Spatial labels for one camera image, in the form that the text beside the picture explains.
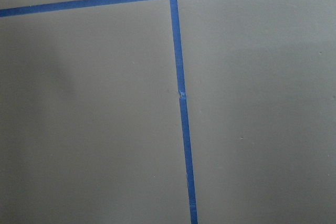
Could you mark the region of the crossing blue tape strip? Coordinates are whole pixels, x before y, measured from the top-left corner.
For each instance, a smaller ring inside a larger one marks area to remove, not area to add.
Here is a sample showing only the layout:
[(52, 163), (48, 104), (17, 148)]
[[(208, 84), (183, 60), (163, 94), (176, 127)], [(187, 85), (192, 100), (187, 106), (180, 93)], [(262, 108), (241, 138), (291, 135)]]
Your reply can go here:
[(177, 89), (179, 94), (178, 97), (180, 104), (184, 157), (186, 166), (188, 205), (190, 209), (191, 223), (198, 223), (193, 159), (192, 159), (192, 146), (190, 137), (190, 127), (188, 121), (188, 108), (187, 108), (187, 97), (186, 97), (185, 77), (184, 77), (180, 19), (178, 12), (179, 7), (177, 0), (170, 0), (170, 10), (171, 10), (172, 34), (173, 34), (175, 66), (176, 66)]

